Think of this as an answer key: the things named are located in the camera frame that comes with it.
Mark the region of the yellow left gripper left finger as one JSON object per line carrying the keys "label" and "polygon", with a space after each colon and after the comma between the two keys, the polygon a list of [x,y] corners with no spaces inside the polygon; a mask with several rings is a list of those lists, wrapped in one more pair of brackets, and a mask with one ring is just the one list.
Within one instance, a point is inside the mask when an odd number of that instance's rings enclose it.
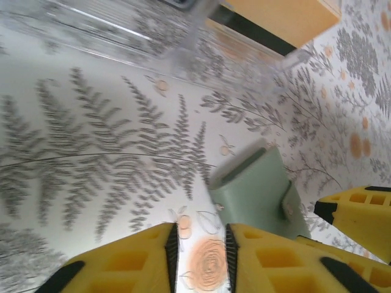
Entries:
{"label": "yellow left gripper left finger", "polygon": [[162,223],[67,261],[37,292],[175,292],[178,225]]}

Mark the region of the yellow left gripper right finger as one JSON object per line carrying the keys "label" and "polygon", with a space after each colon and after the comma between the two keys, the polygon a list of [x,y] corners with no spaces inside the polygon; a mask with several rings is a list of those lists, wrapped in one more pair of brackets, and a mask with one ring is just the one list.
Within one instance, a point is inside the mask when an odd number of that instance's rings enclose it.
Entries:
{"label": "yellow left gripper right finger", "polygon": [[225,226],[232,292],[390,292],[390,266],[304,236]]}

